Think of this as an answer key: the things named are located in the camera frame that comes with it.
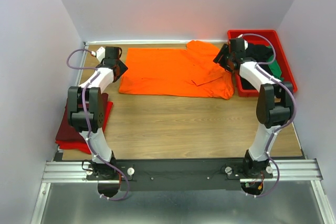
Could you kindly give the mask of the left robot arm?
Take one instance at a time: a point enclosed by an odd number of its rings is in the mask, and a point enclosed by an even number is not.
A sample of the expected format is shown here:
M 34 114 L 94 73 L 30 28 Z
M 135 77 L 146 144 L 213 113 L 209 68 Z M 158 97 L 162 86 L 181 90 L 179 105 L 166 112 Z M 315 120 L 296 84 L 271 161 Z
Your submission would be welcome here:
M 77 52 L 87 52 L 99 61 L 96 67 L 76 67 L 70 64 L 70 58 Z M 122 175 L 116 167 L 116 159 L 108 146 L 103 132 L 105 109 L 102 93 L 115 83 L 128 70 L 122 62 L 122 49 L 116 46 L 100 47 L 96 51 L 76 49 L 66 60 L 69 68 L 75 70 L 93 70 L 87 81 L 68 89 L 67 121 L 84 139 L 91 153 L 92 162 L 97 166 L 108 166 L 112 173 Z

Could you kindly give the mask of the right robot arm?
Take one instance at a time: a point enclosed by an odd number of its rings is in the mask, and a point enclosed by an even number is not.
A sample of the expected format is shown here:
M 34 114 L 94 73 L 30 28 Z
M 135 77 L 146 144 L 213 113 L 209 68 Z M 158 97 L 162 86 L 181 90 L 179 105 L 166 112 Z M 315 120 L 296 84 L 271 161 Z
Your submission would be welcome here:
M 254 177 L 266 170 L 270 151 L 278 133 L 291 124 L 296 115 L 293 85 L 266 72 L 261 63 L 247 57 L 248 42 L 242 37 L 230 39 L 220 49 L 214 62 L 246 79 L 257 91 L 258 130 L 252 146 L 246 151 L 241 171 Z

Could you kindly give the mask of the orange t shirt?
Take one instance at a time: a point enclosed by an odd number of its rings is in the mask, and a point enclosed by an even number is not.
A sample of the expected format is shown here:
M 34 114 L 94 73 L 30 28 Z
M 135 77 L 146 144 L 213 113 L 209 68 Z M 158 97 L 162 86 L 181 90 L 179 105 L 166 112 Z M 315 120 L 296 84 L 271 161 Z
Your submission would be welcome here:
M 229 100 L 232 75 L 213 62 L 218 53 L 215 45 L 198 40 L 184 49 L 130 48 L 119 92 Z

